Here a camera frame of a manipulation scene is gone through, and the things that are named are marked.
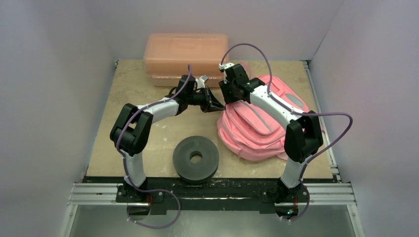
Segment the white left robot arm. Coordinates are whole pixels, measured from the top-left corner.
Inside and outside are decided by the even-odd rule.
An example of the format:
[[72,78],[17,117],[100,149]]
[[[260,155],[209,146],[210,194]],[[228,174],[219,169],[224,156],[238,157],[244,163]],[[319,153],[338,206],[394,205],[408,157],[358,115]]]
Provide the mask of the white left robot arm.
[[183,75],[176,87],[162,99],[145,105],[125,104],[116,119],[110,139],[121,154],[125,171],[124,180],[131,186],[128,196],[135,202],[147,197],[146,180],[142,152],[145,149],[151,127],[154,123],[184,112],[188,106],[198,106],[204,113],[225,109],[211,89],[199,85],[192,75]]

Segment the pink student backpack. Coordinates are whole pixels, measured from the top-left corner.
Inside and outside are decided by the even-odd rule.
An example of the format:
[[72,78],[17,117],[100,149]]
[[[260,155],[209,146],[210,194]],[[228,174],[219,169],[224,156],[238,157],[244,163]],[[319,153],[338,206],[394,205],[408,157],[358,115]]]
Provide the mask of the pink student backpack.
[[227,104],[217,121],[223,144],[238,157],[260,161],[277,156],[287,160],[285,130],[262,109],[245,101]]

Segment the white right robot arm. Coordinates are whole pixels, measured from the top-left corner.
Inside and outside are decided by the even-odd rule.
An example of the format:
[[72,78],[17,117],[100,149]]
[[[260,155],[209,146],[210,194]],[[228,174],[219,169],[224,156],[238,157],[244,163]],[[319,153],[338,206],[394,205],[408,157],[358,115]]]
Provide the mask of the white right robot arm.
[[256,106],[274,119],[284,130],[284,149],[288,156],[285,170],[278,181],[277,194],[289,201],[296,196],[308,160],[323,145],[317,113],[304,112],[295,103],[288,103],[271,92],[273,76],[264,83],[260,78],[249,79],[241,64],[219,64],[224,80],[219,83],[226,103],[225,108],[247,104]]

